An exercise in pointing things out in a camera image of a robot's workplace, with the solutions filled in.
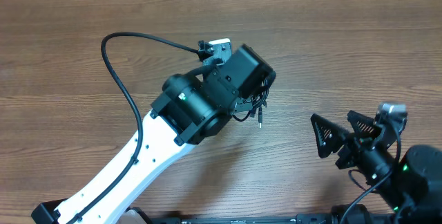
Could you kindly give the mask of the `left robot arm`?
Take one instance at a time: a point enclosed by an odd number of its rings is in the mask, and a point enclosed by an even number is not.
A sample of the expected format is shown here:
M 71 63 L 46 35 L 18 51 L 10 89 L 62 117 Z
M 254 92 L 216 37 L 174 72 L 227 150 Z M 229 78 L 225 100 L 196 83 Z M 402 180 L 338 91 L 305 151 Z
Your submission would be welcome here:
M 230 58 L 170 76 L 162 94 L 122 150 L 84 188 L 66 200 L 40 203 L 36 223 L 116 223 L 171 164 L 216 135 L 244 103 L 265 92 L 275 71 L 247 45 Z

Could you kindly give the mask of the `black usb cable thin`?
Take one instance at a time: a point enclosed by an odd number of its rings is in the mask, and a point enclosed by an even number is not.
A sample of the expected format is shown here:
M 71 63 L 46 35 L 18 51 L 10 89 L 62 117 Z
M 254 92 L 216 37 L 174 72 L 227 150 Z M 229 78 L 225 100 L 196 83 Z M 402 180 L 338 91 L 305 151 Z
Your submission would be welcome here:
M 238 122 L 244 122 L 248 118 L 258 116 L 258 127 L 261 129 L 263 124 L 263 109 L 267 107 L 266 97 L 261 95 L 242 99 L 236 103 L 233 110 L 233 119 Z

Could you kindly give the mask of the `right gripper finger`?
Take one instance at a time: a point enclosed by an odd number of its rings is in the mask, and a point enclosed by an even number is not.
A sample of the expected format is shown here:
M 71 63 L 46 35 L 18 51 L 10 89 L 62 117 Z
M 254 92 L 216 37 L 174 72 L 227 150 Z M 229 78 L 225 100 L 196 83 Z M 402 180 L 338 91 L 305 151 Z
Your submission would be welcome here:
M 326 158 L 331 153 L 339 151 L 349 135 L 349 131 L 315 113 L 310 120 L 316 137 L 319 157 Z
M 380 134 L 380 129 L 374 124 L 374 119 L 361 113 L 349 111 L 347 121 L 351 124 L 355 136 L 359 138 L 376 138 Z

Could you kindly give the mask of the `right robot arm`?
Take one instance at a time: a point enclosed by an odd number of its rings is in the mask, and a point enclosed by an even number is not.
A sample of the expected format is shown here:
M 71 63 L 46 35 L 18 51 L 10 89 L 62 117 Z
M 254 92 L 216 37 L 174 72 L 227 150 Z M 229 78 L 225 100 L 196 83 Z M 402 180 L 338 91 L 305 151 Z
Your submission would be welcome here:
M 418 144 L 401 153 L 401 134 L 407 111 L 394 106 L 379 110 L 374 118 L 355 111 L 347 114 L 348 131 L 313 114 L 311 123 L 318 155 L 338 154 L 336 166 L 364 175 L 368 188 L 348 205 L 335 207 L 339 223 L 440 223 L 441 150 Z M 392 208 L 391 215 L 376 218 L 360 201 L 375 193 Z

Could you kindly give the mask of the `black usb cable thick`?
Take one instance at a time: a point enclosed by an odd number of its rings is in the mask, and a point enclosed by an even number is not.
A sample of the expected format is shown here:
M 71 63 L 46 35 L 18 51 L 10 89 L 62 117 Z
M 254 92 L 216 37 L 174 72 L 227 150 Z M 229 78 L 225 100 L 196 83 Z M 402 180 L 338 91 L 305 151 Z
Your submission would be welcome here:
M 252 109 L 249 111 L 250 117 L 254 117 L 256 114 L 256 111 L 259 107 L 267 107 L 267 97 L 269 95 L 269 89 L 271 85 L 273 84 L 274 76 L 269 75 L 265 78 L 265 80 L 262 83 L 261 88 L 258 90 L 258 94 L 256 96 L 252 97 Z

